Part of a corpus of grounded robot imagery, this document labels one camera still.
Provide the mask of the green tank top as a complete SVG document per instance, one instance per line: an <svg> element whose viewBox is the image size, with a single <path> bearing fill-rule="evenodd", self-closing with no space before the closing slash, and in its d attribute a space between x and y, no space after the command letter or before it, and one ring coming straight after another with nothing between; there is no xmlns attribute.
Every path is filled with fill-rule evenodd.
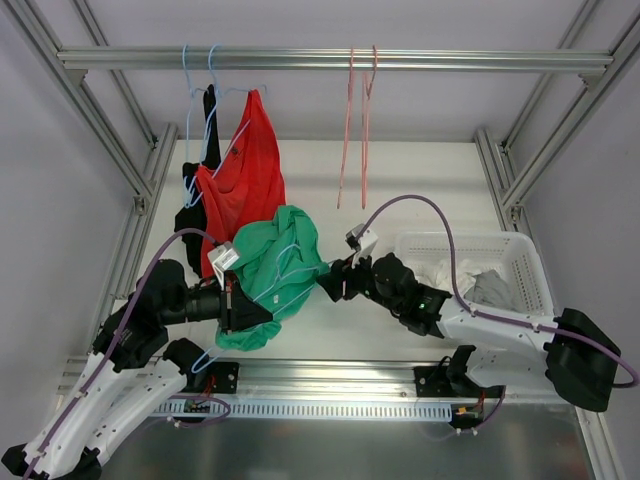
<svg viewBox="0 0 640 480"><path fill-rule="evenodd" d="M243 292L272 314L266 323L216 334L222 350L255 351L267 345L311 295L318 276L329 271L318 250L318 231L307 213L293 205L277 208L271 220L243 226L233 245L239 259L233 271Z"/></svg>

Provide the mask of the white tank top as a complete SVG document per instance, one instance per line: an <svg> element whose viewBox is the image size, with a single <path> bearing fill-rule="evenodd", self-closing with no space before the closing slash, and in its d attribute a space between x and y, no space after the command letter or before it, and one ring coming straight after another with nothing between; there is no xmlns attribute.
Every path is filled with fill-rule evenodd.
<svg viewBox="0 0 640 480"><path fill-rule="evenodd" d="M451 261L443 259L436 263L413 262L410 264L416 279L438 290L454 292ZM464 296L476 283L476 277L482 273L480 266L468 259L456 263L456 286Z"/></svg>

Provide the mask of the red tank top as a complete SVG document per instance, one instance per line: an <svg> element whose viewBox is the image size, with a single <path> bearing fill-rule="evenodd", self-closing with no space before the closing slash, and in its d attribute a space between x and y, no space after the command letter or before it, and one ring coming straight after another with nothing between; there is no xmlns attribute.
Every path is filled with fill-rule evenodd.
<svg viewBox="0 0 640 480"><path fill-rule="evenodd" d="M240 124L219 169L199 166L196 185L202 194L212 239L195 247L193 270L200 278L213 274L207 254L215 244L231 241L245 225L270 220L286 203L275 130L257 90L247 94Z"/></svg>

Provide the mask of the grey tank top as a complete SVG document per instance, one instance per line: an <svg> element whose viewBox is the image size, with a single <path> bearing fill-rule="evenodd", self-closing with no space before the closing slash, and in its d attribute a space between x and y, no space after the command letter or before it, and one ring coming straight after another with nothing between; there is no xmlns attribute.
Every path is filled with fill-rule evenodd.
<svg viewBox="0 0 640 480"><path fill-rule="evenodd" d="M474 285L463 296L466 301L502 310L518 310L510 286L497 271L479 273L474 279Z"/></svg>

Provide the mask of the pink hanger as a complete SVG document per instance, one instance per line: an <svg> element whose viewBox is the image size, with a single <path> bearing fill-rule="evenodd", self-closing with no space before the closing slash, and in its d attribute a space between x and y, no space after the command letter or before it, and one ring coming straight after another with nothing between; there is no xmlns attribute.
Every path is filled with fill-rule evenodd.
<svg viewBox="0 0 640 480"><path fill-rule="evenodd" d="M372 46L372 69L362 73L361 105L361 208L367 206L371 97L378 67L378 49Z"/></svg>
<svg viewBox="0 0 640 480"><path fill-rule="evenodd" d="M342 155L341 155L341 163L340 163L340 175L339 175L339 189L336 201L336 208L338 210L341 209L342 198L344 192L344 182L345 182L345 170L346 170L346 162L348 157L348 148L350 142L350 128L351 128L351 120L352 120L352 109L353 109L353 91L354 91L354 79L355 79L355 71L354 71L354 60L355 60L355 49L352 47L350 49L349 56L349 70L348 70L348 83L347 83L347 100L346 100L346 108L345 108L345 122L344 122L344 138L343 138L343 146L342 146Z"/></svg>

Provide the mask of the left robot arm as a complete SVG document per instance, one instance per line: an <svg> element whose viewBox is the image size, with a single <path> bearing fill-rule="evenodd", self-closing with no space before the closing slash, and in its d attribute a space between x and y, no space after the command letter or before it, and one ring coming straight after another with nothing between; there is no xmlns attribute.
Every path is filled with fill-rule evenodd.
<svg viewBox="0 0 640 480"><path fill-rule="evenodd" d="M8 448L2 464L22 479L99 478L158 406L207 382L209 355L186 338L169 340L169 326L216 320L245 330L272 318L233 275L190 287L178 261L158 261L104 322L63 406L33 440Z"/></svg>

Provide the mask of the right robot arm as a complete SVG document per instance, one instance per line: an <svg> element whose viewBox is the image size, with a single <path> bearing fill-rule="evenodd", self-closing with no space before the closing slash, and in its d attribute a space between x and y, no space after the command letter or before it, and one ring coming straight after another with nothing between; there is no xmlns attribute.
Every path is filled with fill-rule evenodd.
<svg viewBox="0 0 640 480"><path fill-rule="evenodd" d="M609 406L619 347L583 312L531 316L486 312L420 283L394 254L338 260L319 276L332 301L362 296L419 336L455 341L448 388L466 397L479 388L553 391L592 412Z"/></svg>

